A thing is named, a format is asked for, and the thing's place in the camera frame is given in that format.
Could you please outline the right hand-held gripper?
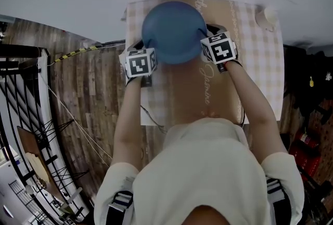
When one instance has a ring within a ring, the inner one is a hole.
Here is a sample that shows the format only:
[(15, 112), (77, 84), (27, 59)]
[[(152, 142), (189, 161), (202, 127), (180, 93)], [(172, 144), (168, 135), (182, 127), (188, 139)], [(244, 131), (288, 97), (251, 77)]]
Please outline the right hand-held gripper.
[(203, 54), (220, 73), (223, 73), (227, 71), (224, 66), (226, 62), (238, 60), (236, 43), (232, 41), (230, 33), (224, 26), (207, 23), (206, 27), (207, 29), (197, 29)]

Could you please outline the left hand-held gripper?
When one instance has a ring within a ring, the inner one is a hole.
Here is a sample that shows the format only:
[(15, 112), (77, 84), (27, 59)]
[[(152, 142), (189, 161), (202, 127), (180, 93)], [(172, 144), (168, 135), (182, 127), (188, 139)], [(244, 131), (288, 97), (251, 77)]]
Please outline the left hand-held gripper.
[(153, 38), (143, 38), (143, 40), (134, 42), (119, 55), (126, 77), (126, 84), (137, 77), (141, 77), (141, 87), (152, 86), (151, 76), (158, 64), (154, 47), (155, 41)]

